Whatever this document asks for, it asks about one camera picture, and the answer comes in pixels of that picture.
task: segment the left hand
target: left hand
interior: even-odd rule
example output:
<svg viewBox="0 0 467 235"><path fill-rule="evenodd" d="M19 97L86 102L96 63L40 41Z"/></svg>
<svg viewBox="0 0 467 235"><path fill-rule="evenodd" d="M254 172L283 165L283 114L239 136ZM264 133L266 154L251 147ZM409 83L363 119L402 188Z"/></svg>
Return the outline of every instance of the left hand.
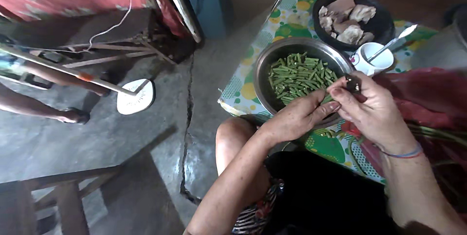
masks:
<svg viewBox="0 0 467 235"><path fill-rule="evenodd" d="M316 123L339 110L336 101L319 105L324 99L324 90L297 98L264 123L259 132L265 134L271 144L295 140L310 131Z"/></svg>

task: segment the wrist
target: wrist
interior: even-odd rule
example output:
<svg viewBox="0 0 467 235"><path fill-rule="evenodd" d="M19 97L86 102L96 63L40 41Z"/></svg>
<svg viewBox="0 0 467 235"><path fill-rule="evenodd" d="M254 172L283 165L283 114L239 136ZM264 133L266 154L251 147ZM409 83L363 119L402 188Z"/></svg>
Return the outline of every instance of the wrist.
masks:
<svg viewBox="0 0 467 235"><path fill-rule="evenodd" d="M267 149L273 148L277 143L280 142L274 137L274 134L271 131L269 131L266 127L260 127L256 131L256 133L254 133L254 136Z"/></svg>
<svg viewBox="0 0 467 235"><path fill-rule="evenodd" d="M389 154L407 154L415 150L418 146L417 140L412 134L404 137L398 137L386 143L377 143L377 145L386 153Z"/></svg>

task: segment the bracelet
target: bracelet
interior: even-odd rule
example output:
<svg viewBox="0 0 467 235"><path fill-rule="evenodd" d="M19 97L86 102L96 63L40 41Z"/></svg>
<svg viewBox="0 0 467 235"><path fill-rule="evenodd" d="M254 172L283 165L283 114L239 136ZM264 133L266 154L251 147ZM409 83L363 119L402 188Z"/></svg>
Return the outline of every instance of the bracelet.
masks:
<svg viewBox="0 0 467 235"><path fill-rule="evenodd" d="M386 153L386 152L382 151L381 149L380 149L380 151L383 154L387 155L387 156L391 156L391 157L395 157L395 158L415 158L415 157L423 154L423 148L420 145L420 143L418 143L418 142L417 142L417 148L414 151L412 151L410 153L407 153L407 154L389 154L389 153Z"/></svg>

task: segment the tablecloth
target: tablecloth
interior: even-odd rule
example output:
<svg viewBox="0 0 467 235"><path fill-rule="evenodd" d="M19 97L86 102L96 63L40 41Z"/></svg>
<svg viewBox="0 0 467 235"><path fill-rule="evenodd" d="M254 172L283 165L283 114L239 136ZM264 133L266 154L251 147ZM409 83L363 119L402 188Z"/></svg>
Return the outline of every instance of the tablecloth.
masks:
<svg viewBox="0 0 467 235"><path fill-rule="evenodd" d="M310 37L319 39L314 31L312 8L316 0L277 0L271 13L261 27L258 35L248 48L245 57L222 91L218 103L227 112L234 116L253 114L261 122L265 122L272 115L261 105L253 87L254 62L261 51L274 41L286 37ZM395 20L396 36L413 23L404 20ZM413 52L427 39L436 33L435 30L419 26L411 35L399 41L393 51L395 64L388 72L405 72L411 69L410 57ZM341 124L328 127L334 131L340 131ZM320 155L332 162L347 167L358 174L374 181L385 183L371 166L362 153L359 144L351 135L346 135L342 140L320 136L313 131L301 137L301 144L307 150Z"/></svg>

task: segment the white mug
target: white mug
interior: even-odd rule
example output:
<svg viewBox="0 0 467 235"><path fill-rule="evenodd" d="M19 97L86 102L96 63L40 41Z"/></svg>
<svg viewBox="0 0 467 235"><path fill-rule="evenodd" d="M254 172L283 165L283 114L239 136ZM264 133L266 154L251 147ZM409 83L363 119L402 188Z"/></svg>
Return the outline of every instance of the white mug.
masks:
<svg viewBox="0 0 467 235"><path fill-rule="evenodd" d="M367 76L373 76L382 72L394 63L394 56L389 49L384 50L371 63L368 63L367 59L383 47L382 44L377 42L367 42L353 53L350 57L350 62L355 66L355 69Z"/></svg>

